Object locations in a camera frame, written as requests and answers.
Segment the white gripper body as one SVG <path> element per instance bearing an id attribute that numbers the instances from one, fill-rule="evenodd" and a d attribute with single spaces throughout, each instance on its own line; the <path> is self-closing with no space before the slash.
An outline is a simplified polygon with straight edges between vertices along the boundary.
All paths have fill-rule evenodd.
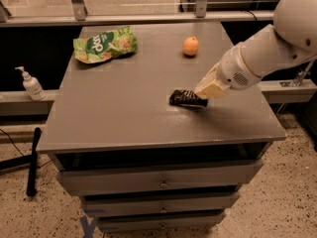
<path id="1" fill-rule="evenodd" d="M 217 76 L 232 89 L 242 90 L 257 84 L 263 77 L 257 69 L 257 55 L 245 42 L 226 51 L 219 61 Z"/>

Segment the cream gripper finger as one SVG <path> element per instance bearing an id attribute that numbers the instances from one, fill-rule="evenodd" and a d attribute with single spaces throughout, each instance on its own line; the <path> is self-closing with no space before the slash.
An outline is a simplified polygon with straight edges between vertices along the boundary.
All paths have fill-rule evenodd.
<path id="1" fill-rule="evenodd" d="M 218 79 L 213 79 L 198 83 L 194 89 L 194 93 L 201 99 L 220 98 L 226 95 L 226 91 L 229 88 L 229 84 Z"/>
<path id="2" fill-rule="evenodd" d="M 217 78 L 216 72 L 218 68 L 218 63 L 216 63 L 208 72 L 207 74 L 199 81 L 197 84 L 198 87 L 202 87 L 205 85 L 209 85 L 214 79 Z"/>

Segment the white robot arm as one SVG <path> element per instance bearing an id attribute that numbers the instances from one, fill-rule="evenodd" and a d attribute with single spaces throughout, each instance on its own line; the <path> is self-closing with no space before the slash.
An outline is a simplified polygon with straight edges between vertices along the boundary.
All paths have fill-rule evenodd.
<path id="1" fill-rule="evenodd" d="M 202 99 L 243 90 L 317 58 L 317 0 L 279 0 L 273 22 L 224 53 L 194 88 Z"/>

